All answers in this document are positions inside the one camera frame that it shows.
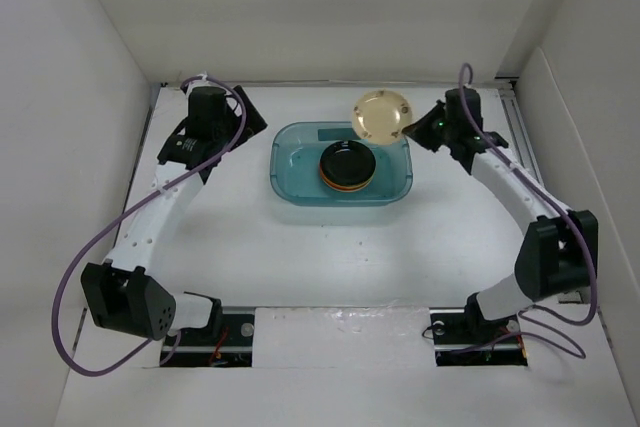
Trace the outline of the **cream plate with flowers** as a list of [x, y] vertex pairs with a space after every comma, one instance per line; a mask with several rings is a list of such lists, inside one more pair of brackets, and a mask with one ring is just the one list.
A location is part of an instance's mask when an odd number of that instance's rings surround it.
[[351, 125], [355, 134], [376, 145], [391, 145], [403, 139], [403, 130], [413, 123], [409, 101], [391, 90], [364, 94], [352, 109]]

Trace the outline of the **black plate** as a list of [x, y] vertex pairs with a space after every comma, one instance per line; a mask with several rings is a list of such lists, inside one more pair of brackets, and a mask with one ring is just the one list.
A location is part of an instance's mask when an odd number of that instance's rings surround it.
[[[321, 179], [323, 179], [323, 178], [329, 179], [329, 178], [328, 178], [328, 177], [326, 177], [326, 176], [321, 176]], [[360, 183], [362, 183], [362, 182], [358, 182], [358, 183], [335, 182], [335, 181], [333, 181], [333, 180], [331, 180], [331, 179], [329, 179], [329, 180], [330, 180], [331, 182], [333, 182], [333, 183], [337, 183], [337, 184], [341, 184], [341, 185], [355, 185], [355, 184], [360, 184]], [[373, 180], [373, 178], [372, 178], [372, 177], [370, 177], [370, 178], [366, 179], [365, 181], [368, 181], [368, 180], [371, 180], [371, 181], [372, 181], [372, 180]]]
[[363, 182], [374, 175], [376, 166], [373, 151], [356, 141], [334, 142], [319, 160], [321, 176], [335, 182]]

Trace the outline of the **orange plate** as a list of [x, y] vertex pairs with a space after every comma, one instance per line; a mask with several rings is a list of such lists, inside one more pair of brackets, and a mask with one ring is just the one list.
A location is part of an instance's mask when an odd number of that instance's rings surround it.
[[368, 184], [364, 183], [364, 184], [359, 184], [359, 185], [355, 185], [355, 186], [341, 186], [341, 185], [336, 185], [336, 184], [326, 184], [329, 188], [331, 188], [332, 190], [336, 191], [336, 192], [343, 192], [343, 193], [352, 193], [352, 192], [358, 192], [363, 190], [364, 188], [366, 188], [368, 186]]
[[323, 178], [322, 179], [324, 184], [327, 185], [329, 188], [338, 191], [338, 192], [356, 192], [359, 190], [364, 189], [365, 187], [367, 187], [370, 183], [371, 180], [362, 182], [360, 184], [355, 184], [355, 185], [341, 185], [341, 184], [337, 184], [337, 183], [333, 183], [331, 182], [329, 179]]

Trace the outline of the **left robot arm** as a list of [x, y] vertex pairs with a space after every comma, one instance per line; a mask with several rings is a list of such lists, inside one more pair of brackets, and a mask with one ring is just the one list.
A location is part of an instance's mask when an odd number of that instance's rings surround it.
[[154, 273], [224, 149], [244, 144], [267, 123], [241, 86], [226, 90], [205, 80], [184, 92], [188, 112], [157, 156], [152, 200], [135, 213], [102, 263], [86, 265], [81, 285], [98, 327], [152, 340], [188, 330], [208, 344], [222, 334], [220, 300], [172, 293]]

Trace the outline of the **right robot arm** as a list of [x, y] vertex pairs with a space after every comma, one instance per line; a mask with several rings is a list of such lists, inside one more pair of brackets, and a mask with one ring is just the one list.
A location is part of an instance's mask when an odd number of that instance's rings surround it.
[[450, 89], [443, 100], [404, 129], [419, 146], [448, 148], [467, 174], [486, 187], [522, 232], [513, 271], [494, 286], [471, 294], [462, 328], [473, 340], [494, 334], [499, 322], [540, 301], [579, 288], [597, 293], [598, 221], [546, 191], [516, 160], [508, 142], [483, 129], [477, 91]]

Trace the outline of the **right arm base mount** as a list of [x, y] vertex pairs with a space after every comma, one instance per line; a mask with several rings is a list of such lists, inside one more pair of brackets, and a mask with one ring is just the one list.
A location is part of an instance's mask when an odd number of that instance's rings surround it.
[[528, 365], [515, 315], [471, 327], [463, 308], [432, 308], [422, 336], [433, 343], [438, 367]]

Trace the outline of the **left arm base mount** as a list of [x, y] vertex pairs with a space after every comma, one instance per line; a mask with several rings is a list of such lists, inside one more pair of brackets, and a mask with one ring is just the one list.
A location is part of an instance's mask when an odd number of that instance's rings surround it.
[[255, 311], [224, 309], [222, 326], [214, 337], [196, 329], [183, 329], [164, 340], [161, 367], [250, 368], [253, 360]]

